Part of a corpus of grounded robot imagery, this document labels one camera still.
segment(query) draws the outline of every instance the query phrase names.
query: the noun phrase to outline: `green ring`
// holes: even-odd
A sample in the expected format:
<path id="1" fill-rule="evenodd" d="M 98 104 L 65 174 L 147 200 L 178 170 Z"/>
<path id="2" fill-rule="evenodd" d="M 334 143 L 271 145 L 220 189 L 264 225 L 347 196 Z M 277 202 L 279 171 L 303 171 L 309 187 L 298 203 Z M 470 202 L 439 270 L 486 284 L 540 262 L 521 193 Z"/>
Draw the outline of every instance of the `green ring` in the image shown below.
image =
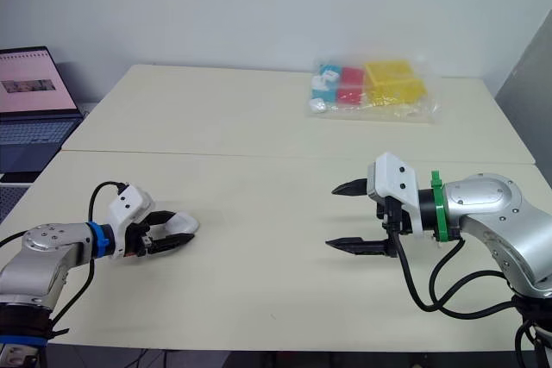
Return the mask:
<path id="1" fill-rule="evenodd" d="M 449 241 L 449 230 L 447 229 L 447 216 L 445 215 L 445 196 L 442 191 L 442 181 L 439 171 L 431 172 L 431 188 L 435 200 L 435 211 L 437 214 L 437 241 Z"/>

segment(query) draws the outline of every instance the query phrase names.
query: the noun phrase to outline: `yellow block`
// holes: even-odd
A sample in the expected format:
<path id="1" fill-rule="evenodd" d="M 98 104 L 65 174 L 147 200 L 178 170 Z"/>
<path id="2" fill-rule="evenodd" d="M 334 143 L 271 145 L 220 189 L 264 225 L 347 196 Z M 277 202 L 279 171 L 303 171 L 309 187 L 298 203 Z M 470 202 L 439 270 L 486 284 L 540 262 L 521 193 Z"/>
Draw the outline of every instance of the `yellow block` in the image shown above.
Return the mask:
<path id="1" fill-rule="evenodd" d="M 427 94 L 407 60 L 368 62 L 365 69 L 365 92 L 374 105 L 415 103 Z"/>

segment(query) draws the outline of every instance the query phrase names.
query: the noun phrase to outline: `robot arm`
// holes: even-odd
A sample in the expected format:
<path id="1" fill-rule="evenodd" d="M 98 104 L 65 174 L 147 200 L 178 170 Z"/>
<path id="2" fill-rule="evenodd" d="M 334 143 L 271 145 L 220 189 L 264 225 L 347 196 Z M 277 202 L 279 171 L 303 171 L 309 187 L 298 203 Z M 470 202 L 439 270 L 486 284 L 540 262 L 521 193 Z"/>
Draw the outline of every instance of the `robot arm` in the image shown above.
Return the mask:
<path id="1" fill-rule="evenodd" d="M 348 253 L 396 257 L 398 235 L 421 234 L 421 229 L 433 232 L 438 241 L 459 240 L 462 233 L 482 241 L 514 291 L 511 306 L 524 318 L 516 334 L 516 348 L 521 336 L 534 327 L 537 351 L 540 347 L 537 357 L 541 366 L 549 366 L 552 216 L 528 203 L 513 181 L 480 173 L 443 185 L 439 173 L 433 172 L 431 188 L 419 190 L 414 170 L 386 153 L 370 165 L 367 178 L 342 184 L 333 193 L 370 196 L 378 204 L 377 216 L 388 234 L 387 240 L 381 241 L 349 237 L 326 242 Z M 427 306 L 419 302 L 419 296 L 414 299 L 423 310 L 442 310 L 436 301 Z"/>
<path id="2" fill-rule="evenodd" d="M 147 192 L 126 185 L 110 204 L 104 225 L 44 224 L 23 235 L 22 250 L 0 272 L 1 367 L 35 366 L 39 350 L 59 334 L 50 315 L 70 269 L 103 256 L 164 252 L 194 237 L 195 219 L 153 209 Z M 147 234 L 154 225 L 164 225 L 169 235 L 154 240 Z"/>

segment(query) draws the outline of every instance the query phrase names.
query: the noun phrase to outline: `floor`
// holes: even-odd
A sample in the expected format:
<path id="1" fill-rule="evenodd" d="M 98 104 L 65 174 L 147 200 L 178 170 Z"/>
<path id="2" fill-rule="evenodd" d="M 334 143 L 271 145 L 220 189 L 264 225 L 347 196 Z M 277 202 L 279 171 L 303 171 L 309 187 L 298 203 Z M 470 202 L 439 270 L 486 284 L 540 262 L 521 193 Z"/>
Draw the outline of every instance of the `floor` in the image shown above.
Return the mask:
<path id="1" fill-rule="evenodd" d="M 47 348 L 48 368 L 123 368 L 136 360 L 140 349 L 107 346 L 73 346 L 51 344 Z M 163 351 L 152 349 L 142 357 L 140 368 L 162 368 Z M 227 351 L 169 351 L 167 367 L 221 368 Z"/>
<path id="2" fill-rule="evenodd" d="M 102 346 L 52 344 L 49 368 L 516 368 L 513 352 L 227 352 L 141 350 Z M 527 368 L 536 367 L 533 352 L 524 353 Z"/>

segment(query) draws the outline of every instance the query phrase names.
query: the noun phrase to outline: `table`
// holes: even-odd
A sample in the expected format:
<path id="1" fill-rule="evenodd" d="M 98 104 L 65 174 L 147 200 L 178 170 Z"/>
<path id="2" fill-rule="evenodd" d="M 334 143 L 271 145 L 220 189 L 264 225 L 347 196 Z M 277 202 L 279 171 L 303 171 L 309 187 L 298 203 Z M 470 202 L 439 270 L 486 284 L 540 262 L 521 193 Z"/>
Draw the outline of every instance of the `table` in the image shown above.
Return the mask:
<path id="1" fill-rule="evenodd" d="M 101 259 L 96 278 L 58 328 L 56 342 L 175 349 L 324 351 L 511 350 L 520 324 L 508 309 L 478 321 L 426 314 L 409 297 L 397 259 L 355 257 L 324 245 L 342 236 L 384 238 L 375 204 L 332 196 L 334 186 L 366 173 L 361 159 L 231 157 L 64 151 L 38 177 L 0 235 L 45 222 L 84 221 L 91 191 L 107 179 L 147 190 L 159 209 L 185 209 L 201 223 L 184 248 L 151 258 Z M 413 161 L 420 186 L 430 170 L 443 180 L 497 172 L 552 212 L 552 191 L 533 165 Z M 97 200 L 102 222 L 113 194 Z M 430 270 L 451 246 L 404 237 L 420 294 L 429 301 Z M 4 265 L 19 249 L 0 251 Z M 477 240 L 467 244 L 437 284 L 496 269 Z M 60 305 L 82 285 L 72 270 Z M 501 279 L 463 288 L 450 307 L 482 309 L 511 297 Z"/>
<path id="2" fill-rule="evenodd" d="M 66 141 L 66 150 L 533 164 L 478 79 L 442 78 L 437 123 L 307 114 L 309 73 L 135 65 Z"/>

